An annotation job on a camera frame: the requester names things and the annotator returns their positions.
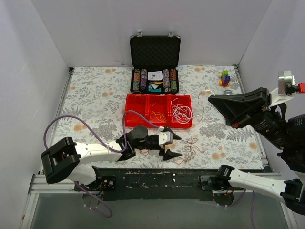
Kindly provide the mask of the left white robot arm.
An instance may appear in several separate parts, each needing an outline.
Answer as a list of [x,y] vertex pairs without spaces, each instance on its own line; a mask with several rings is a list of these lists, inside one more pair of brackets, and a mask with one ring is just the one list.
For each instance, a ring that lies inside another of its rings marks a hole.
[[165,150],[165,146],[173,140],[181,138],[169,127],[161,127],[158,134],[149,135],[148,128],[136,126],[107,146],[101,144],[86,144],[65,137],[41,154],[42,165],[48,184],[59,183],[65,179],[78,181],[96,191],[101,187],[101,178],[93,162],[126,161],[136,155],[136,150],[157,150],[163,161],[179,157],[180,153]]

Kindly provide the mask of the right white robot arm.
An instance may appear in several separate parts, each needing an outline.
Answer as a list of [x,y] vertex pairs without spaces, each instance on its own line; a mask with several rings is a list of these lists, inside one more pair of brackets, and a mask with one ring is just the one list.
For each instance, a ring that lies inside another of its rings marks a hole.
[[279,149],[277,155],[298,178],[273,180],[221,165],[216,175],[205,181],[206,188],[248,189],[285,203],[293,212],[305,213],[305,116],[285,119],[285,103],[293,99],[295,93],[304,93],[302,87],[303,84],[292,86],[284,93],[280,93],[278,88],[270,92],[260,87],[245,94],[212,95],[208,98],[229,126],[238,129],[250,125]]

